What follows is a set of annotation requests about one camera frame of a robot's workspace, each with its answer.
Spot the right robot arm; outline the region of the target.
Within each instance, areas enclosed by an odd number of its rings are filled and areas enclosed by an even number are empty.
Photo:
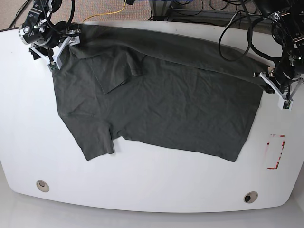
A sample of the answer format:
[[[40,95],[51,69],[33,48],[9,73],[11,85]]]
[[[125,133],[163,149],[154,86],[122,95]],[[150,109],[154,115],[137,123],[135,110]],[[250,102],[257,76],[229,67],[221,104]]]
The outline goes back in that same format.
[[[60,69],[60,55],[66,46],[80,43],[81,30],[73,23],[75,1],[71,1],[68,21],[51,22],[51,16],[61,7],[60,0],[35,0],[25,22],[19,27],[19,37],[29,45],[29,53],[34,60],[43,59],[49,69]]]

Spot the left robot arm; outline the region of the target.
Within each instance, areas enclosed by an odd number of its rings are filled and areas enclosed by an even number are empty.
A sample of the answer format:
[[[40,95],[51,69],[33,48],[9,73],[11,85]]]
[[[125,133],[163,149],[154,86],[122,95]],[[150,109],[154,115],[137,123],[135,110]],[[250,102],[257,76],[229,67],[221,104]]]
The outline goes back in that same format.
[[[286,98],[291,99],[290,89],[294,81],[299,81],[304,73],[304,2],[302,0],[255,0],[254,4],[262,17],[252,22],[252,28],[264,19],[271,20],[271,35],[282,48],[281,57],[272,57],[259,51],[250,41],[252,32],[247,32],[251,49],[275,67],[266,73],[279,92],[287,91]]]

